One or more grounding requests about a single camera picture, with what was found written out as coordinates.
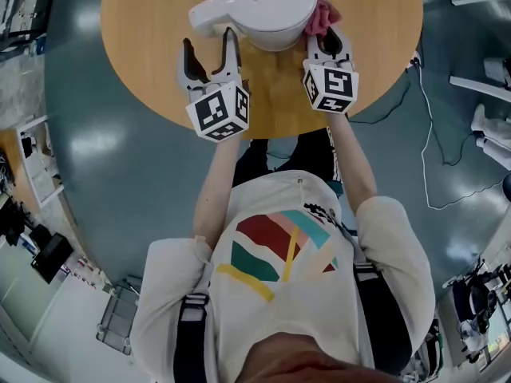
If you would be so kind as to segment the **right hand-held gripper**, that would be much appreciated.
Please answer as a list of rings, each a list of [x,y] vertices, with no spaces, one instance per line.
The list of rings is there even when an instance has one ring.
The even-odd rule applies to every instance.
[[[358,99],[359,75],[354,69],[351,41],[335,25],[329,29],[332,57],[339,61],[326,61],[323,37],[320,34],[307,37],[307,59],[303,87],[311,107],[315,111],[345,114]],[[315,64],[313,61],[326,61]]]

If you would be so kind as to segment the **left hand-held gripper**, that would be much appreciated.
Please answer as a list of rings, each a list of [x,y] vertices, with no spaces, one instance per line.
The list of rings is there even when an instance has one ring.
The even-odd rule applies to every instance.
[[[240,85],[241,66],[238,37],[228,27],[223,34],[221,65],[211,73],[211,82],[217,84],[196,90],[199,97],[186,107],[198,137],[222,142],[248,130],[250,94]],[[188,38],[183,40],[180,51],[177,80],[186,91],[203,88],[210,82]]]

